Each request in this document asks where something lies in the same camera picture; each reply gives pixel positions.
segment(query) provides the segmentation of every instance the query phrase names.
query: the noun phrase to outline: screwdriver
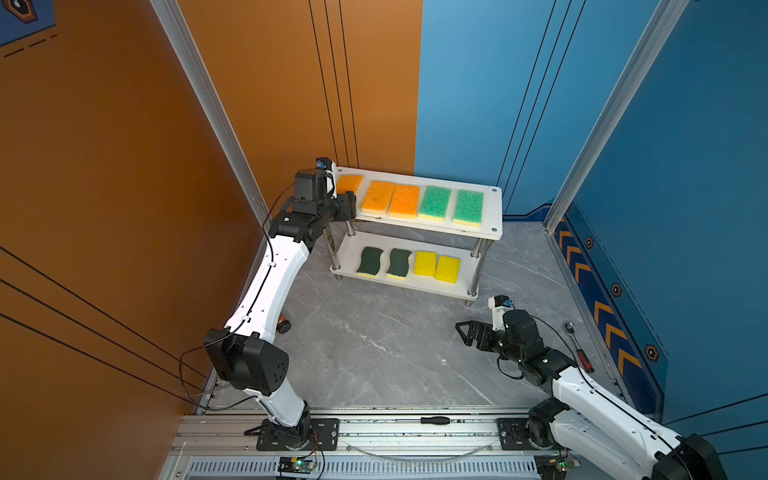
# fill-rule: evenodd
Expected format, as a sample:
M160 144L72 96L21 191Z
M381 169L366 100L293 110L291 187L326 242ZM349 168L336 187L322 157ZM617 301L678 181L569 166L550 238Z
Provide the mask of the screwdriver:
M584 353L584 350L581 349L581 347L578 344L578 341L576 340L574 323L568 322L564 324L563 327L565 328L565 331L568 333L568 335L571 336L571 339L574 341L574 345L576 345L576 354L578 355L578 358L581 360L581 364L584 366L584 370L586 370L587 373L594 372L594 367L592 366L589 359L587 358L587 354Z

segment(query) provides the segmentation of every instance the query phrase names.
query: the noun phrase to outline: orange sponge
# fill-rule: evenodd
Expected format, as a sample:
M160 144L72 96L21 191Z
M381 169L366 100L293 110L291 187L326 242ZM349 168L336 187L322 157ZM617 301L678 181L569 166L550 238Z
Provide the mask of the orange sponge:
M389 208L389 201L392 199L392 192L395 190L395 184L392 182L382 182L374 180L368 187L366 199L360 205L360 211L365 214L383 215Z
M362 175L342 175L339 177L339 181L336 182L336 193L354 192L357 195L357 189L360 188L361 183Z
M392 194L392 206L389 207L389 216L394 218L416 218L419 209L419 191L421 188L415 185L395 185Z

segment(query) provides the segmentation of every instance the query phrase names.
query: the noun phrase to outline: gray marble floor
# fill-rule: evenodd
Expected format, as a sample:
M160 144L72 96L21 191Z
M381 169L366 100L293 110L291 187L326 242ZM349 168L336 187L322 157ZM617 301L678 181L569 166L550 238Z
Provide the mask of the gray marble floor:
M378 223L355 223L358 230L472 248L469 237ZM343 223L333 224L336 241ZM526 381L503 376L495 355L465 346L454 324L491 321L485 304L505 294L519 309L557 328L576 323L576 335L604 385L611 381L586 330L565 278L539 223L505 223L502 240L488 252L479 301L461 300L396 286L343 278L335 280L323 241L299 272L283 313L293 324L276 344L290 354L288 379L313 408L346 406L509 406L530 407L546 398ZM546 326L545 344L566 350ZM502 368L514 375L510 362ZM229 405L243 393L222 389L212 406Z

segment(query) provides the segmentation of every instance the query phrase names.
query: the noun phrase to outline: green sponge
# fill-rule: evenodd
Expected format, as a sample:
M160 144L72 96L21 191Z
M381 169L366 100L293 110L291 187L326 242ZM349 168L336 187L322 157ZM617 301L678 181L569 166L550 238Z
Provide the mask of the green sponge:
M362 255L360 255L360 268L357 269L357 274L360 276L368 276L370 278L376 278L379 274L379 270L382 267L381 256L384 250L376 247L365 247L362 249Z
M427 187L424 192L422 206L419 208L419 218L445 222L445 212L448 211L448 200L450 198L450 188Z
M480 227L482 223L482 201L482 192L459 190L456 196L456 213L453 216L453 223L469 227Z
M399 248L393 248L389 252L389 269L386 271L386 275L391 278L405 279L408 276L408 270L410 265L408 258L411 256L411 250L402 250Z

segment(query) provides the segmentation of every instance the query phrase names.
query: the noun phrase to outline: black line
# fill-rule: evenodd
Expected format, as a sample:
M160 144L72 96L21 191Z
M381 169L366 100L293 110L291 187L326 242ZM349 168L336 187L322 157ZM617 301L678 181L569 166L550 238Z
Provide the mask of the black line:
M355 128L355 109L352 107L352 82L349 81L349 60L346 57L346 36L344 35L344 16L341 12L341 0L339 0L339 18L341 19L341 39L344 42L344 63L346 64L346 86L349 87L349 111L352 112L352 135L355 138L355 158L357 167L360 168L360 154L357 152L357 129Z
M767 392L767 393L764 393L764 394L762 394L762 395L757 395L757 396L754 396L754 397L748 398L748 399L739 400L738 402L729 403L728 405L719 406L719 407L716 407L716 408L714 408L714 409L709 409L709 410L704 410L703 412L694 413L693 415L689 415L689 416L687 416L687 417L683 417L683 418L681 418L681 419L677 419L677 420L671 420L671 421L669 421L669 422L666 422L666 423L664 423L664 424L665 424L665 425L669 425L669 424L671 424L671 423L675 423L675 422L681 422L681 421L683 421L683 420L692 419L693 417L698 417L699 415L704 415L705 413L712 413L712 412L716 412L717 410L722 410L722 409L726 409L726 408L728 408L728 407L732 407L732 406L734 406L734 405L739 405L739 404L741 404L741 403L746 403L746 402L751 402L752 400L762 399L762 398L763 398L763 397L765 397L765 396L768 396L768 392Z
M40 300L39 298L36 298L36 297L32 296L31 294L29 294L29 293L25 292L24 290L22 290L22 289L18 288L16 285L13 285L13 284L11 284L11 283L9 283L9 282L6 282L6 281L5 281L5 280L3 280L2 278L0 278L0 283L3 283L3 284L4 284L4 285L6 285L6 286L10 286L10 287L11 287L13 290L16 290L16 291L17 291L17 292L19 292L21 295L24 295L24 296L26 296L27 298L29 298L29 299L31 299L31 300L34 300L35 302L37 302L37 303L39 303L40 305L44 306L45 308L47 308L47 309L51 310L52 312L56 312L56 313L58 313L59 315L63 316L65 319L67 319L67 320L70 320L71 322L74 322L75 324L77 324L77 325L79 325L79 326L83 327L83 328L84 328L84 329L86 329L87 331L89 331L89 332L91 332L91 333L94 333L94 334L96 334L96 335L100 336L102 339L105 339L105 340L107 340L109 343L111 343L111 344L113 344L113 345L115 345L115 346L118 346L118 347L122 348L123 350L125 350L125 351L126 351L126 352L128 352L128 353L130 353L131 355L133 355L133 356L136 356L136 357L138 357L139 359L142 359L142 360L144 360L146 363L149 363L150 365L157 367L158 369L160 369L160 370L162 370L162 371L166 372L168 375L170 375L170 376L174 377L175 379L179 379L179 380L181 380L181 378L180 378L180 377L178 377L178 376L176 376L176 374L174 374L174 373L172 373L172 372L170 372L170 371L168 371L168 370L164 369L163 367L159 366L159 365L158 365L158 364L156 364L155 362L152 362L151 360L144 358L143 356L139 355L138 353L134 352L133 350L131 350L131 349L129 349L129 348L127 348L127 347L125 347L125 346L122 346L120 343L117 343L117 342L115 342L113 339L111 339L111 338L107 337L106 335L102 335L101 333L99 333L99 332L97 332L96 330L92 329L90 326L87 326L87 325L83 324L82 322L78 322L76 319L72 318L71 316L67 315L66 313L63 313L62 311L55 309L53 306L50 306L50 305L48 305L46 302L43 302L42 300ZM194 388L196 388L196 389L200 390L201 392L203 391L203 389L202 389L202 388L200 388L200 387L199 387L199 386L197 386L197 385L194 385L193 383L189 383L189 382L187 382L187 384L189 384L189 385L192 385Z
M45 27L45 28L41 28L40 30L36 30L36 31L34 31L34 32L32 32L32 33L28 33L28 34L24 35L23 37L14 38L13 40L8 40L6 43L4 43L4 44L0 45L0 47L5 47L6 45L13 43L14 41L19 41L19 40L21 40L21 39L23 39L23 38L31 37L31 36L33 36L33 35L34 35L34 34L36 34L36 33L40 33L40 32L41 32L41 31L43 31L43 30L48 30L49 28L53 28L53 27L55 27L55 26L56 26L56 24L53 24L53 25L50 25L50 26L48 26L48 27Z
M34 270L34 271L35 271L35 272L36 272L38 275L40 275L40 276L44 277L44 278L45 278L46 280L48 280L49 282L52 282L54 285L56 285L56 286L58 286L59 288L63 289L65 292L67 292L67 293L69 293L70 295L74 296L76 299L78 299L78 300L80 300L81 302L85 303L86 305L88 305L88 306L89 306L89 307L91 307L92 309L96 310L96 311L97 311L97 312L99 312L100 314L102 314L102 315L106 316L108 319L112 320L113 322L115 322L115 323L116 323L116 324L118 324L119 326L122 326L122 327L123 327L123 328L125 328L127 331L129 331L129 332L133 333L135 336L139 337L139 338L140 338L140 339L142 339L143 341L145 341L145 342L149 343L150 345L152 345L152 346L153 346L153 347L155 347L156 349L160 350L162 353L165 353L165 354L166 354L166 355L168 355L170 358L172 358L172 359L174 359L174 360L177 360L177 361L179 360L179 357L175 356L173 353L170 353L170 352L168 352L167 350L163 349L163 348L162 348L162 347L160 347L158 344L156 344L156 343L152 342L151 340L149 340L147 337L145 337L145 336L141 335L141 334L140 334L139 332L137 332L136 330L133 330L133 329L132 329L132 328L130 328L128 325L126 325L126 324L122 323L120 320L118 320L118 319L114 318L114 317L113 317L112 315L110 315L109 313L106 313L105 311L103 311L103 310L102 310L102 309L100 309L99 307L95 306L93 303L91 303L91 302L87 301L85 298L83 298L83 297L79 296L78 294L76 294L75 292L73 292L72 290L70 290L69 288L67 288L66 286L64 286L64 285L61 285L61 284L60 284L59 282L57 282L56 280L53 280L51 277L49 277L49 276L48 276L48 275L46 275L45 273L41 272L40 270L38 270L38 269L34 268L34 267L31 265L31 264L29 264L29 263L25 262L24 260L22 260L21 258L17 257L16 255L14 255L13 253L11 253L10 251L8 251L7 249L5 249L4 247L0 246L0 250L2 250L3 252L7 253L7 254L8 254L8 255L10 255L11 257L15 258L15 259L16 259L16 260L18 260L19 262L23 263L24 265L26 265L26 266L27 266L27 267L29 267L30 269ZM184 363L184 365L185 365L185 366L186 366L188 369L190 369L190 370L192 370L193 372L195 372L196 374L198 374L199 376L202 376L204 379L207 379L207 378L208 378L208 376L207 376L207 375L204 375L204 374L202 374L202 373L198 372L197 370L195 370L195 369L194 369L194 368L192 368L191 366L187 365L186 363Z
M106 366L109 366L109 367L111 367L111 368L113 368L113 369L117 370L118 372L122 372L122 373L124 373L125 375L128 375L128 376L130 376L130 377L133 377L133 378L135 378L136 380L138 380L138 381L140 381L140 382L146 383L146 384L147 384L147 385L149 385L149 386L153 386L154 388L156 388L156 389L158 389L158 390L162 390L163 392L166 392L167 394L169 394L169 395L172 395L172 396L176 397L176 398L177 398L177 399L179 399L179 400L184 400L184 401L185 401L185 402L187 402L187 403L192 403L192 402L190 402L189 400L187 400L187 399L185 399L185 398L183 398L183 397L181 397L181 396L179 396L179 395L176 395L175 393L173 393L173 392L171 392L171 391L169 391L169 390L166 390L166 389L164 389L164 388L163 388L163 387L161 387L161 386L157 386L157 385L155 385L155 384L154 384L154 383L152 383L152 382L148 382L147 380L144 380L144 379L142 379L141 377L138 377L138 376L134 375L133 373L129 373L129 372L126 372L125 370L123 370L122 368L120 368L120 367L118 367L118 366L114 366L114 365L112 365L112 364L111 364L111 363L109 363L109 362L105 362L104 360L102 360L102 359L99 359L99 358L97 358L97 357L95 357L95 356L91 355L90 353L86 353L86 352L83 352L83 351L82 351L82 350L80 350L79 348L77 348L77 347L75 347L75 346L72 346L72 345L70 345L69 343L65 343L65 342L62 342L61 340L59 340L59 339L56 339L56 338L54 338L54 337L52 337L52 336L48 335L47 333L43 333L43 332L41 332L41 331L40 331L40 330L38 330L38 329L34 329L34 328L30 327L29 325L27 325L26 323L22 323L22 322L19 322L18 320L11 318L10 316L8 316L8 315L5 315L4 313L0 313L0 316L1 316L1 317L3 317L3 318L5 318L5 319L7 319L7 320L10 320L10 321L12 321L12 322L13 322L13 323L15 323L16 325L19 325L19 326L23 326L23 327L24 327L24 328L26 328L27 330L31 330L32 332L35 332L35 333L37 333L38 335L42 335L42 336L44 336L45 338L47 338L47 339L49 339L49 340L53 340L54 342L58 343L59 345L63 345L63 346L65 346L65 347L69 348L69 349L73 349L73 350L74 350L75 352L77 352L77 353L82 353L83 355L87 356L89 359L94 359L94 360L96 360L96 361L97 361L97 362L99 362L99 363L103 363L104 365L106 365Z
M525 141L525 134L528 133L528 127L531 125L531 120L533 119L533 114L536 111L536 104L538 103L538 96L541 94L541 89L544 87L544 82L547 80L547 72L549 71L549 65L552 63L552 57L554 57L554 52L558 49L558 43L560 42L560 34L563 32L563 26L565 26L565 20L568 18L568 12L571 10L571 4L573 3L573 0L568 1L568 7L565 9L565 15L563 15L563 21L560 23L560 29L558 30L558 36L554 38L554 46L552 47L552 52L549 54L549 60L547 60L547 67L544 69L544 74L541 76L541 83L538 84L538 91L536 92L536 98L533 100L533 107L531 107L531 114L528 116L528 122L525 123L525 130L523 130L523 135L520 137L520 144L518 145L518 151L515 154L515 160L512 162L512 168L509 170L509 176L507 177L507 183L504 185L504 191L507 190L507 187L509 186L509 181L512 178L512 173L515 171L515 165L518 163L518 156L520 155L520 149L523 146L523 142Z
M554 0L552 3L552 10L549 11L549 18L547 18L547 26L544 28L544 34L541 36L541 43L538 44L538 51L536 52L536 60L533 62L533 68L531 69L531 76L528 77L528 85L525 86L525 94L523 94L523 101L520 102L520 110L518 110L518 117L515 120L515 127L512 128L512 135L509 137L509 144L507 145L507 153L504 154L504 161L502 162L502 168L498 171L498 179L496 180L496 187L498 182L502 181L502 173L504 172L504 166L507 164L507 156L509 155L509 148L512 146L512 139L515 138L515 132L518 129L518 122L520 121L520 115L523 112L523 105L525 105L525 99L528 97L528 89L531 87L531 80L533 80L533 73L536 71L536 64L538 63L538 56L541 54L541 47L544 46L544 39L547 38L547 30L549 30L549 22L552 21L552 14L554 13L554 6L558 4L558 0ZM515 164L512 164L512 170L515 169Z
M762 425L763 423L768 423L768 420L763 420L761 422L747 423L746 425L739 425L737 427L731 427L729 429L716 430L715 432L703 433L699 436L706 437L708 435L717 435L718 433L731 432L732 430L738 430L738 429L746 429L749 427L754 427L755 425Z
M5 57L10 57L11 55L13 55L13 54L15 54L15 53L19 53L20 51L24 51L24 49L23 49L23 48L20 48L20 49L18 49L18 50L16 50L16 51L12 51L12 52L11 52L11 53L9 53L9 54L3 55L3 58L5 58Z
M315 16L312 15L312 0L306 0L306 3L310 6L310 18L312 19L312 31L315 32L315 46L317 47L317 63L320 65L320 78L323 80L323 93L326 95L326 108L328 109L328 123L331 125L331 140L333 140L333 154L336 155L335 160L336 162L338 162L339 152L336 151L336 137L333 135L333 121L331 120L331 106L328 103L328 91L326 90L326 77L325 75L323 75L323 61L320 60L320 44L317 43L317 29L315 28Z
M729 450L728 452L718 453L718 455L728 455L729 453L739 453L739 452L752 452L753 450L762 450L762 449L768 449L768 445L761 445L759 447L749 447L748 449Z
M581 13L584 11L584 6L586 4L587 4L587 0L584 0L584 3L581 4L581 10L579 10L578 17L576 17L576 24L574 25L574 29L573 29L573 31L571 31L571 37L568 39L568 43L565 45L565 52L563 52L563 58L560 59L560 65L558 66L558 72L556 74L554 74L554 80L552 81L552 86L549 89L549 94L547 95L547 101L544 102L544 108L541 109L541 116L538 118L538 122L536 124L536 129L533 131L533 137L531 137L531 143L528 144L528 150L525 152L525 157L523 157L523 165L520 166L520 171L518 172L518 179L515 180L515 186L512 188L512 193L509 196L509 200L507 200L507 208L509 208L509 204L512 203L512 197L515 195L515 190L517 190L517 188L518 188L518 182L520 181L520 176L523 174L523 169L525 168L525 162L528 160L528 154L531 153L531 147L533 147L533 141L536 140L536 134L538 133L538 127L539 127L539 125L541 125L541 119L544 118L544 112L547 111L547 105L549 105L549 98L552 96L552 91L554 90L554 85L558 82L558 76L560 76L560 69L563 68L563 63L565 62L565 55L568 55L568 49L571 47L571 40L574 39L574 33L576 33L576 27L578 27L578 21L581 20Z
M333 54L333 40L331 40L331 21L328 19L328 3L323 0L326 7L326 25L328 25L328 42L331 44L331 61L333 62L333 79L336 81L336 98L339 100L339 117L341 118L341 135L344 137L344 154L346 166L349 166L349 150L346 147L346 131L344 129L344 112L341 109L341 94L339 93L339 75L336 74L336 56Z

